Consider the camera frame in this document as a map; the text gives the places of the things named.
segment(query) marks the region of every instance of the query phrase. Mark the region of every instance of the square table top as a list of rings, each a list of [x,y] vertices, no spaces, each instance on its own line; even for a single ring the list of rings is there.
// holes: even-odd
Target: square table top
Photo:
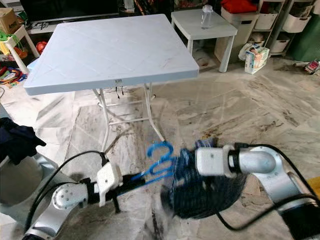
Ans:
[[[212,13],[210,28],[201,28],[202,9],[171,13],[174,24],[188,40],[215,39],[237,35],[238,30],[216,12]]]
[[[58,24],[29,95],[195,78],[199,66],[163,14]]]

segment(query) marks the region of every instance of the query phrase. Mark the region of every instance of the television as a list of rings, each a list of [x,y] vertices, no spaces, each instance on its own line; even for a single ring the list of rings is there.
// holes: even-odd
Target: television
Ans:
[[[30,22],[118,14],[118,0],[20,0]]]

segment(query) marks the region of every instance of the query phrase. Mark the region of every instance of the green container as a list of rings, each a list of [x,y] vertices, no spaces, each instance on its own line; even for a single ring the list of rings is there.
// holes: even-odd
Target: green container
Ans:
[[[320,15],[312,14],[303,32],[294,38],[290,55],[296,61],[320,60]]]

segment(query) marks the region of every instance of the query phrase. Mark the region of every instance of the black cloth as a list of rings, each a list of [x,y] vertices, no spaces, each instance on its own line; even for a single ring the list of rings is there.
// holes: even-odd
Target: black cloth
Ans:
[[[36,146],[46,143],[38,138],[30,126],[19,126],[8,117],[0,118],[0,163],[9,156],[18,165],[22,159],[37,153]]]
[[[196,148],[217,147],[217,141],[198,140],[195,145]],[[173,182],[167,194],[168,205],[175,215],[183,219],[211,216],[229,208],[240,197],[246,178],[244,174],[234,178],[202,176],[196,169],[195,150],[182,148],[173,165]]]

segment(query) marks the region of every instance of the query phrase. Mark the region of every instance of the marble floor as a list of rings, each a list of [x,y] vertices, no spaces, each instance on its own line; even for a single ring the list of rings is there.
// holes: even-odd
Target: marble floor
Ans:
[[[192,148],[195,140],[209,137],[218,137],[220,144],[267,143],[285,152],[306,178],[319,176],[320,76],[306,75],[281,58],[270,58],[254,75],[245,73],[243,65],[230,64],[227,73],[219,73],[210,60],[197,79],[155,85],[155,124],[176,154],[182,147]],[[115,90],[108,88],[105,96],[108,103],[125,102],[140,99],[143,90],[125,87],[118,99]],[[37,150],[59,165],[76,153],[101,148],[105,122],[90,90],[28,96],[20,83],[5,90],[1,104],[16,123],[34,127],[47,143]],[[110,108],[110,121],[145,116],[142,107]],[[123,174],[136,173],[157,160],[157,156],[146,158],[145,152],[158,140],[147,121],[114,125],[107,156]],[[94,178],[99,168],[98,159],[90,155],[67,164],[63,171],[79,180]],[[60,239],[292,239],[276,212],[242,232],[229,231],[216,216],[172,218],[160,204],[160,187],[153,184],[120,196],[119,214],[111,202],[83,209],[67,223]],[[270,205],[259,182],[249,176],[241,197],[223,215],[231,224],[240,225]],[[0,215],[1,240],[20,239],[22,234],[22,226]]]

